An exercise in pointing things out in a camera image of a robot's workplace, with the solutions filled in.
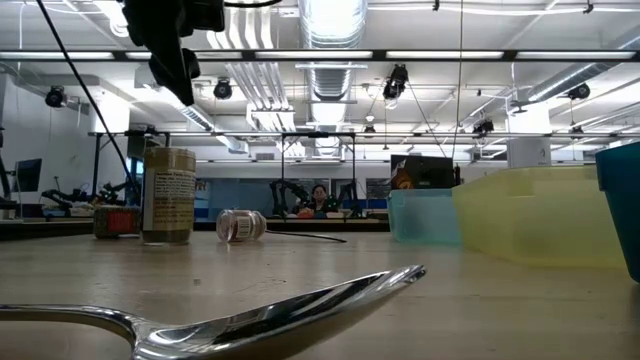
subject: spoon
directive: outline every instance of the spoon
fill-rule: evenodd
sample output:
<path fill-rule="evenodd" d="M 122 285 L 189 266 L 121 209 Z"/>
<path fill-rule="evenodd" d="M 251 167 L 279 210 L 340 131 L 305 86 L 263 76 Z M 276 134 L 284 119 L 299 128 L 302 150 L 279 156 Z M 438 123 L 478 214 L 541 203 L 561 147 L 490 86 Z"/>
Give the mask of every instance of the spoon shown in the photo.
<path fill-rule="evenodd" d="M 0 321 L 96 326 L 129 341 L 132 360 L 286 359 L 353 326 L 425 273 L 407 266 L 189 325 L 84 305 L 0 305 Z"/>

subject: box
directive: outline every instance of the box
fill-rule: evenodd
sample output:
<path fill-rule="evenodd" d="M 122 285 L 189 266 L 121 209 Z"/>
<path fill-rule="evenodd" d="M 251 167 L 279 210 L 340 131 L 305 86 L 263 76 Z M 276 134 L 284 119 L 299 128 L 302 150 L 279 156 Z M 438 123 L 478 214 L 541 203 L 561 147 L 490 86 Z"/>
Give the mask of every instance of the box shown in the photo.
<path fill-rule="evenodd" d="M 596 163 L 629 275 L 640 282 L 640 143 L 600 151 Z"/>
<path fill-rule="evenodd" d="M 451 189 L 391 191 L 389 225 L 398 242 L 460 245 Z"/>
<path fill-rule="evenodd" d="M 595 166 L 503 170 L 453 200 L 465 247 L 528 265 L 624 267 Z"/>

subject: table surface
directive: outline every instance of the table surface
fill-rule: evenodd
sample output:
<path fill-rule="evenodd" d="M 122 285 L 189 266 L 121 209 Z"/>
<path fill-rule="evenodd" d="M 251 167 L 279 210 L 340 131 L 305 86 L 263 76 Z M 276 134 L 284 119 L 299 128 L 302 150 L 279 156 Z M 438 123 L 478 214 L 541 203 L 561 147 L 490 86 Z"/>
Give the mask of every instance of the table surface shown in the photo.
<path fill-rule="evenodd" d="M 0 243 L 0 303 L 114 307 L 164 323 L 234 314 L 408 264 L 427 275 L 343 334 L 294 357 L 632 359 L 640 287 L 620 270 L 528 268 L 388 233 L 346 244 L 267 235 L 228 246 L 194 233 L 153 248 L 91 236 Z M 1 359 L 128 359 L 129 345 L 83 325 L 0 322 Z"/>

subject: blue plastic bin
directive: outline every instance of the blue plastic bin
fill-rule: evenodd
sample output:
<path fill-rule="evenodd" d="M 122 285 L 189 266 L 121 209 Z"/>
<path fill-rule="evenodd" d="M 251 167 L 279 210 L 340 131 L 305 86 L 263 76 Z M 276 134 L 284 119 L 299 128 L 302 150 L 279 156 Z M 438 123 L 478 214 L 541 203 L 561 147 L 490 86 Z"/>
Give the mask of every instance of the blue plastic bin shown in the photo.
<path fill-rule="evenodd" d="M 398 242 L 460 245 L 451 189 L 393 190 L 389 226 Z"/>
<path fill-rule="evenodd" d="M 629 275 L 640 282 L 640 142 L 600 151 L 596 163 Z"/>

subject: computer monitor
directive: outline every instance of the computer monitor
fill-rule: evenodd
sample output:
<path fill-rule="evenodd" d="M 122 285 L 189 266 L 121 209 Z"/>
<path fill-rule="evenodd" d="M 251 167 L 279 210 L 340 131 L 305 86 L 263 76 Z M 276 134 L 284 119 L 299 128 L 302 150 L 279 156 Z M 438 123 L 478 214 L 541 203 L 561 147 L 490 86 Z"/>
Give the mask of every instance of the computer monitor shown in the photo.
<path fill-rule="evenodd" d="M 42 159 L 23 160 L 16 162 L 13 192 L 38 191 L 40 184 L 40 170 Z"/>

